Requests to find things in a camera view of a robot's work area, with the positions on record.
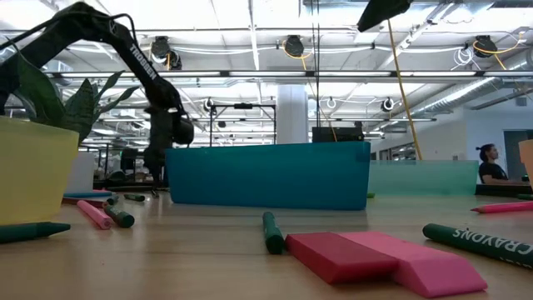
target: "ceiling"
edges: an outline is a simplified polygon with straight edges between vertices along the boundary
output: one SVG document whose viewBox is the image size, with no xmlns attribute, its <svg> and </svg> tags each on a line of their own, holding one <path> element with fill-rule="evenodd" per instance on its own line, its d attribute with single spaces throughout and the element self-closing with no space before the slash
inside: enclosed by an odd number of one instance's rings
<svg viewBox="0 0 533 300">
<path fill-rule="evenodd" d="M 182 59 L 183 70 L 301 71 L 304 68 L 315 69 L 315 63 L 320 65 L 320 70 L 394 70 L 394 63 L 390 61 L 391 41 L 386 22 L 364 33 L 356 30 L 365 2 L 321 0 L 318 16 L 316 11 L 311 14 L 309 2 L 310 0 L 85 1 L 106 14 L 131 15 L 135 22 L 138 42 L 143 50 L 150 48 L 155 36 L 168 36 L 171 46 L 177 49 Z M 472 1 L 465 2 L 466 4 L 454 6 L 443 18 L 434 20 L 433 25 L 425 26 L 424 23 L 437 8 L 437 1 L 415 1 L 408 12 L 391 20 L 392 36 L 396 45 L 409 36 L 413 37 L 411 44 L 407 44 L 398 54 L 402 70 L 460 71 L 477 69 L 477 66 L 483 70 L 491 68 L 497 64 L 494 57 L 474 57 L 468 63 L 462 64 L 458 64 L 457 59 L 454 61 L 458 49 L 464 47 L 465 43 L 471 45 L 479 35 L 490 35 L 500 50 L 514 47 L 520 38 L 520 44 L 515 50 L 501 55 L 503 60 L 529 47 L 533 39 L 533 7 L 524 7 L 525 2 L 522 2 L 522 7 L 519 8 L 501 7 L 495 5 L 494 1 L 482 2 L 484 5 L 479 2 L 476 5 L 470 5 L 469 3 L 474 3 Z M 63 9 L 73 3 L 72 0 L 0 1 L 0 42 L 5 42 L 6 38 L 12 38 L 48 20 L 57 9 Z M 117 21 L 130 27 L 126 18 Z M 317 24 L 320 24 L 320 34 L 316 28 Z M 297 34 L 301 36 L 306 51 L 310 52 L 313 49 L 313 33 L 316 40 L 320 37 L 319 56 L 310 55 L 304 60 L 294 59 L 288 57 L 281 47 L 276 48 L 283 43 L 287 35 Z M 23 40 L 19 46 L 23 47 L 33 38 L 35 36 Z M 55 59 L 66 63 L 74 72 L 128 70 L 110 46 L 88 41 L 74 43 Z M 208 78 L 204 84 L 197 87 L 195 81 L 195 78 L 189 78 L 173 82 L 179 88 L 185 109 L 194 118 L 207 115 L 202 106 L 208 98 L 217 104 L 273 104 L 276 102 L 277 85 L 280 84 L 276 79 L 257 82 Z M 61 87 L 65 98 L 77 89 L 76 82 L 75 80 L 71 86 Z M 124 79 L 119 84 L 138 83 Z M 310 108 L 314 108 L 315 81 L 302 81 L 300 84 L 306 84 L 311 101 Z M 408 103 L 414 106 L 453 84 L 420 80 L 405 83 L 404 89 Z M 110 89 L 102 99 L 117 98 L 123 90 L 124 88 Z M 361 84 L 339 80 L 321 82 L 318 97 L 321 99 L 324 113 L 329 117 L 383 118 L 388 114 L 381 112 L 381 102 L 387 98 L 399 101 L 401 93 L 396 82 L 369 81 Z M 11 99 L 8 105 L 16 107 L 20 104 L 16 99 Z M 133 105 L 134 108 L 127 108 L 128 105 Z M 139 90 L 130 99 L 122 102 L 120 109 L 102 116 L 102 119 L 148 118 L 141 109 L 143 105 L 147 105 L 147 100 L 142 90 Z M 259 118 L 264 117 L 264 114 L 258 109 L 246 113 L 227 109 L 223 116 Z M 310 109 L 309 115 L 313 118 L 316 112 Z M 14 116 L 24 117 L 22 112 L 15 112 Z M 124 139 L 123 144 L 135 140 L 138 141 L 136 145 L 141 148 L 145 143 L 149 122 L 137 123 L 141 124 L 141 128 L 133 126 L 132 122 L 104 121 L 95 125 L 95 128 L 115 132 L 116 134 L 111 135 L 113 137 L 130 137 Z M 334 122 L 334 125 L 351 126 L 346 122 Z M 375 122 L 365 123 L 366 128 L 374 128 L 375 125 Z M 195 144 L 205 146 L 205 137 L 208 135 L 199 128 L 197 130 L 199 138 Z M 273 131 L 272 122 L 228 123 L 224 128 L 215 126 L 215 131 L 238 132 L 233 137 L 243 137 L 235 139 L 229 138 L 230 133 L 217 133 L 221 137 L 227 137 L 226 140 L 218 139 L 218 143 L 222 145 L 272 143 L 273 137 L 273 134 L 270 134 Z M 92 134 L 94 138 L 108 136 L 110 135 L 98 132 Z M 88 144 L 96 145 L 94 140 L 89 141 Z"/>
</svg>

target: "table surface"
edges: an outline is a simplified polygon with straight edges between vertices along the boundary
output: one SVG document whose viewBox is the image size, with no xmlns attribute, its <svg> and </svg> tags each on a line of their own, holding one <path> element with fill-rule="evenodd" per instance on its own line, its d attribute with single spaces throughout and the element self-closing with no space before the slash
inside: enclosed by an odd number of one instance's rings
<svg viewBox="0 0 533 300">
<path fill-rule="evenodd" d="M 469 209 L 510 201 L 493 197 L 377 197 L 365 212 L 270 209 L 284 234 L 375 230 L 467 258 L 488 282 L 471 299 L 531 299 L 533 272 L 427 241 L 439 223 L 533 243 L 533 212 L 478 215 Z M 167 194 L 121 199 L 132 228 L 98 230 L 76 206 L 58 222 L 72 229 L 50 238 L 0 245 L 0 298 L 94 299 L 421 299 L 393 282 L 340 287 L 324 283 L 290 254 L 268 255 L 265 208 L 173 204 Z"/>
</svg>

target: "person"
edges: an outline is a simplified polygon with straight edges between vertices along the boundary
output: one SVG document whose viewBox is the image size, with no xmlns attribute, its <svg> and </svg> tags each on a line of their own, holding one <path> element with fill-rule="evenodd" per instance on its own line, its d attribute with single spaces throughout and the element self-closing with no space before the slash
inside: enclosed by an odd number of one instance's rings
<svg viewBox="0 0 533 300">
<path fill-rule="evenodd" d="M 495 163 L 498 159 L 498 150 L 494 144 L 486 144 L 482 147 L 477 147 L 480 151 L 480 158 L 483 163 L 480 165 L 479 174 L 481 182 L 484 184 L 500 184 L 500 185 L 521 185 L 521 182 L 514 182 L 509 180 L 506 172 Z"/>
</svg>

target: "pink eraser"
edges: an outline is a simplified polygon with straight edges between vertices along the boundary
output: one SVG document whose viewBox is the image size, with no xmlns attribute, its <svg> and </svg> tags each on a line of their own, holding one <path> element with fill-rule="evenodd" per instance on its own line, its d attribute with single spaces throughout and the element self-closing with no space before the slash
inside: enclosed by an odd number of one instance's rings
<svg viewBox="0 0 533 300">
<path fill-rule="evenodd" d="M 353 283 L 389 276 L 398 261 L 331 232 L 289 234 L 288 251 L 326 283 Z"/>
<path fill-rule="evenodd" d="M 111 218 L 93 205 L 79 200 L 76 205 L 83 210 L 101 229 L 111 228 Z"/>
<path fill-rule="evenodd" d="M 426 298 L 472 293 L 487 288 L 485 280 L 463 257 L 402 241 L 381 232 L 339 233 L 362 246 L 399 260 L 392 278 Z"/>
</svg>

